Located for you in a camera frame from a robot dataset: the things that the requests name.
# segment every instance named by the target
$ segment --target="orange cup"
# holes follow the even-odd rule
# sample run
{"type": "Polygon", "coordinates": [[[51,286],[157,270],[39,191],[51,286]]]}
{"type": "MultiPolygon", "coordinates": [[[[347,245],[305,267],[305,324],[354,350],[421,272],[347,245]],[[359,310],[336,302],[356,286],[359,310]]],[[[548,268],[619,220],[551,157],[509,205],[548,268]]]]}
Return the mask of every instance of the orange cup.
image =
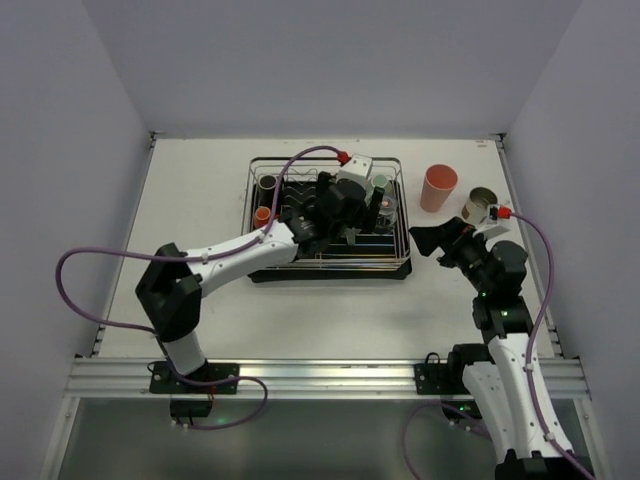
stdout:
{"type": "Polygon", "coordinates": [[[271,209],[268,207],[260,207],[253,215],[253,226],[255,228],[262,228],[269,223],[269,217],[271,216],[271,209]]]}
{"type": "Polygon", "coordinates": [[[420,206],[429,213],[435,213],[458,184],[458,174],[447,165],[431,165],[427,169],[422,185],[420,206]]]}

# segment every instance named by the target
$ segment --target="white table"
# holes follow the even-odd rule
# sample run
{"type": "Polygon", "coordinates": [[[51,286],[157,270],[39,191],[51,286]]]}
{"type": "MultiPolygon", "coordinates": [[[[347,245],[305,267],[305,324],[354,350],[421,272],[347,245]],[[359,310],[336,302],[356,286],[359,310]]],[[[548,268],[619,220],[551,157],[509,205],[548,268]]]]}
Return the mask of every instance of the white table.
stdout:
{"type": "MultiPolygon", "coordinates": [[[[129,250],[153,253],[169,242],[195,248],[238,236],[249,161],[288,157],[318,144],[400,159],[412,226],[437,225],[459,215],[476,186],[490,188],[503,203],[511,201],[492,141],[161,139],[129,250]],[[419,198],[424,172],[435,163],[456,169],[459,183],[442,209],[429,214],[420,208],[419,198]]],[[[515,225],[501,239],[523,244],[515,225]]],[[[471,317],[475,290],[461,272],[440,267],[435,255],[421,257],[415,244],[411,248],[413,273],[404,281],[307,281],[294,286],[256,285],[242,278],[228,284],[203,300],[198,326],[202,349],[219,359],[419,359],[431,351],[446,356],[456,343],[481,342],[471,317]]],[[[124,261],[110,319],[149,324],[134,294],[145,268],[145,262],[124,261]]],[[[534,317],[540,299],[531,273],[523,295],[534,317]]],[[[546,329],[541,329],[538,348],[541,356],[553,356],[546,329]]],[[[149,358],[158,353],[146,334],[107,328],[99,355],[149,358]]]]}

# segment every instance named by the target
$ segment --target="robotic arm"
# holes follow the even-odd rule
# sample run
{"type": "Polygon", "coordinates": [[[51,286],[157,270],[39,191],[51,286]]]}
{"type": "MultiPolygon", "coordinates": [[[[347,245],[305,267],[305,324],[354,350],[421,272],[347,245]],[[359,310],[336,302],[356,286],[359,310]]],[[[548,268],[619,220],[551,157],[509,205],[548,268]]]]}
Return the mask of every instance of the robotic arm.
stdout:
{"type": "MultiPolygon", "coordinates": [[[[527,253],[510,241],[497,242],[490,250],[488,239],[508,230],[490,209],[489,224],[476,230],[455,217],[439,227],[410,229],[423,256],[441,248],[440,265],[459,268],[478,291],[473,300],[473,319],[482,332],[482,345],[456,345],[447,366],[453,381],[462,382],[474,397],[494,443],[496,480],[581,479],[552,442],[572,452],[540,372],[536,345],[526,363],[533,323],[520,296],[527,271],[527,253]],[[537,392],[530,394],[528,373],[537,392]],[[545,434],[536,409],[549,427],[545,434]]],[[[588,458],[578,458],[587,469],[588,458]]]]}
{"type": "Polygon", "coordinates": [[[151,262],[136,287],[159,341],[181,375],[202,379],[200,372],[207,369],[195,332],[202,298],[256,270],[313,256],[349,228],[373,229],[384,190],[377,188],[369,205],[365,203],[372,163],[369,157],[353,155],[335,177],[320,173],[315,199],[283,212],[271,228],[210,247],[180,251],[171,243],[156,252],[165,257],[202,258],[190,263],[151,262]],[[257,243],[242,248],[256,237],[257,243]],[[234,250],[224,258],[209,259],[234,250]]]}

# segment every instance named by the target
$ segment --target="wire basket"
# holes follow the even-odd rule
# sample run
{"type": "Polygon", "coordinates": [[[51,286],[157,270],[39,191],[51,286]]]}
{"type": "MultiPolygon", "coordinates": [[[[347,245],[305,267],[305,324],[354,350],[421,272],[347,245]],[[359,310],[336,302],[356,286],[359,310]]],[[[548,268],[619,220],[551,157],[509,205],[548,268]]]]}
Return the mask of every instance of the wire basket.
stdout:
{"type": "MultiPolygon", "coordinates": [[[[242,234],[254,229],[253,215],[260,207],[258,181],[262,176],[278,176],[288,158],[256,158],[251,161],[242,218],[242,234]]],[[[307,158],[296,161],[287,170],[280,191],[280,209],[300,206],[315,196],[315,183],[320,172],[338,173],[335,158],[307,158]]],[[[384,234],[359,233],[355,244],[340,238],[313,258],[286,265],[269,267],[250,277],[256,281],[279,279],[383,277],[404,279],[411,272],[409,233],[404,182],[400,161],[374,158],[371,176],[384,175],[393,189],[398,208],[393,229],[384,234]]]]}

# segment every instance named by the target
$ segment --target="gray floor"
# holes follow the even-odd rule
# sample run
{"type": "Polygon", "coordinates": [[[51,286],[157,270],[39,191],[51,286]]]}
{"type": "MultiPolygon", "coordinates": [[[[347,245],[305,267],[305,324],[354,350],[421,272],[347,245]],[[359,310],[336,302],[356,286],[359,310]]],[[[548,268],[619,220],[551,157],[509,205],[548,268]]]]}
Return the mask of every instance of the gray floor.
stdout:
{"type": "MultiPolygon", "coordinates": [[[[85,401],[60,478],[409,479],[400,432],[413,405],[272,401],[249,424],[184,433],[170,428],[166,400],[85,401]]],[[[237,418],[252,407],[250,402],[220,401],[207,421],[237,418]]],[[[583,452],[571,402],[556,408],[583,452]]],[[[425,480],[493,479],[489,441],[449,427],[437,408],[414,419],[409,444],[425,480]]]]}

